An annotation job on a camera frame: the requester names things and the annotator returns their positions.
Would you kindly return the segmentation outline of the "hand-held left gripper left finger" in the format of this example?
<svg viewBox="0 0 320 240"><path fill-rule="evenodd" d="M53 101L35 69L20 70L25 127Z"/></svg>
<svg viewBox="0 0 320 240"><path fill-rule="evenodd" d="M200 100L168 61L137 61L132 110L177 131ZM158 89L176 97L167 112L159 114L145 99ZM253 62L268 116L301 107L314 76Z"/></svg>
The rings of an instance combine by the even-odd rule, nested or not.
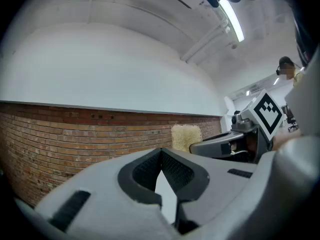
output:
<svg viewBox="0 0 320 240"><path fill-rule="evenodd" d="M147 149L94 163L35 207L56 240L175 240L155 192L161 150Z"/></svg>

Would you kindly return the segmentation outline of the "long ceiling light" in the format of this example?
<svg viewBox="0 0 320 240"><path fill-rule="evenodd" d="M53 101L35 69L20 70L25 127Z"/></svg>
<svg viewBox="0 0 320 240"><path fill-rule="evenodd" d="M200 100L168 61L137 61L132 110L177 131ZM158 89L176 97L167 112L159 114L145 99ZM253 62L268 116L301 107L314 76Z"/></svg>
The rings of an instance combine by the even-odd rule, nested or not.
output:
<svg viewBox="0 0 320 240"><path fill-rule="evenodd" d="M230 2L228 0L219 0L219 4L224 10L226 16L228 17L228 21L232 25L238 41L244 41L245 36L241 24Z"/></svg>

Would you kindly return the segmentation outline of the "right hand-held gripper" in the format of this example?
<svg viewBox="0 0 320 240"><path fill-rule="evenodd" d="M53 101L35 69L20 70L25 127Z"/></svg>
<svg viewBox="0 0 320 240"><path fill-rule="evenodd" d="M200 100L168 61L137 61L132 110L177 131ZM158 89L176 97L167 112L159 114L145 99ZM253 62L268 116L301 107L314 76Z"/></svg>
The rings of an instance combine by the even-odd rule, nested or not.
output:
<svg viewBox="0 0 320 240"><path fill-rule="evenodd" d="M257 138L257 149L251 160L257 164L264 153L273 149L273 137L283 118L281 107L264 89L242 111L232 116L231 129L235 132L227 131L204 138L202 142L192 144L189 151L202 157L234 160L236 155L231 155L230 142L253 134Z"/></svg>

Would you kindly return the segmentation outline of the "black office chair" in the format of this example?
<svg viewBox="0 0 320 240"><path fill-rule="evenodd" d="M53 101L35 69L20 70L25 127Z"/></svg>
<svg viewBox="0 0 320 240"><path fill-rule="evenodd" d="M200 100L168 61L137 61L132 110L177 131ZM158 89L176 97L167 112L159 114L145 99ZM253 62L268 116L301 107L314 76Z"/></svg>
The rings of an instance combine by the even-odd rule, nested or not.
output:
<svg viewBox="0 0 320 240"><path fill-rule="evenodd" d="M294 117L294 115L292 114L290 108L286 105L284 108L284 112L287 116L287 123L290 125L288 127L288 132L291 132L291 130L297 130L299 127L297 125L297 121Z"/></svg>

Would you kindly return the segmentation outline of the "yellow sponge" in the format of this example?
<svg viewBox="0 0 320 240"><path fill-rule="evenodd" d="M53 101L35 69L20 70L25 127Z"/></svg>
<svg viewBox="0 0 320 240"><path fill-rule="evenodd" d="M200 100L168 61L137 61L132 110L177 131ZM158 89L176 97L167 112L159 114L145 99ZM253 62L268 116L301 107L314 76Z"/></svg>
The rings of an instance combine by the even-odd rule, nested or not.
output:
<svg viewBox="0 0 320 240"><path fill-rule="evenodd" d="M197 125L175 124L171 128L172 148L190 153L190 146L203 141L201 129Z"/></svg>

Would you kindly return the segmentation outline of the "white ceiling pipe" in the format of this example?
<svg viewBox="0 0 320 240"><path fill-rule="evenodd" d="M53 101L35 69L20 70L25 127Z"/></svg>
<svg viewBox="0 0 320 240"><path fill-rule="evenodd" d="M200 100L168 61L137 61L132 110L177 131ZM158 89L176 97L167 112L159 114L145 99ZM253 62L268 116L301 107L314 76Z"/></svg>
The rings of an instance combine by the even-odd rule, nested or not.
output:
<svg viewBox="0 0 320 240"><path fill-rule="evenodd" d="M218 25L212 27L200 40L198 40L185 54L180 57L181 61L188 63L197 53L201 52L217 38L227 33L228 19L219 22Z"/></svg>

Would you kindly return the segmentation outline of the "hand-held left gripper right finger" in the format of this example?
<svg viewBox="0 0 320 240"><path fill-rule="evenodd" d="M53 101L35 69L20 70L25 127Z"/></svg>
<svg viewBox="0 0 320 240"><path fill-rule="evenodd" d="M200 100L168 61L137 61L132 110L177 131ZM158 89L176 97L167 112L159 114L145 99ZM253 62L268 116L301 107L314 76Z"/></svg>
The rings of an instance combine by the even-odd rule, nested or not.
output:
<svg viewBox="0 0 320 240"><path fill-rule="evenodd" d="M167 235L235 235L262 197L262 165L163 148L162 171L177 196Z"/></svg>

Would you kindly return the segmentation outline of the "person's right hand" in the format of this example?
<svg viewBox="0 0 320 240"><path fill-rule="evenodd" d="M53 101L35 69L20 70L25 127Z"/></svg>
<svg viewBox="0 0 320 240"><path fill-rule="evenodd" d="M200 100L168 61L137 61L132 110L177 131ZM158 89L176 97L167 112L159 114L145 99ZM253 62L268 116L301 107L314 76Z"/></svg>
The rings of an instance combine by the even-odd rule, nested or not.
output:
<svg viewBox="0 0 320 240"><path fill-rule="evenodd" d="M231 155L244 155L247 157L256 155L257 137L254 134L246 134L243 138L231 141L229 144Z"/></svg>

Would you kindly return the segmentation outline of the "person's right forearm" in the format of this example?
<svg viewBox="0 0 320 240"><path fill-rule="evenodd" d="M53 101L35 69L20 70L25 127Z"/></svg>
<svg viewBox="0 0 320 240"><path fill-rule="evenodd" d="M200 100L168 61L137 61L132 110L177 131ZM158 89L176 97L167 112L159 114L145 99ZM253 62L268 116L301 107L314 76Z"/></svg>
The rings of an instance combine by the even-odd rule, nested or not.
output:
<svg viewBox="0 0 320 240"><path fill-rule="evenodd" d="M272 151L277 151L281 146L283 146L285 143L292 139L296 139L302 136L301 130L297 129L294 132L287 132L287 133L281 133L279 135L275 135L272 138L273 141L273 147Z"/></svg>

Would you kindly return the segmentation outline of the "person's black shirt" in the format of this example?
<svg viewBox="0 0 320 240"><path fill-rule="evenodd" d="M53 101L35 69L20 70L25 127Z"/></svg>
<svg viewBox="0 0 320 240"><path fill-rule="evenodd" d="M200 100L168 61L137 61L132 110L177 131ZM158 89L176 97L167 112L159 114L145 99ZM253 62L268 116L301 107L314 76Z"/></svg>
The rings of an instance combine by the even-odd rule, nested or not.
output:
<svg viewBox="0 0 320 240"><path fill-rule="evenodd" d="M313 17L297 6L292 6L295 25L295 40L298 55L303 67L306 67L320 43L320 30Z"/></svg>

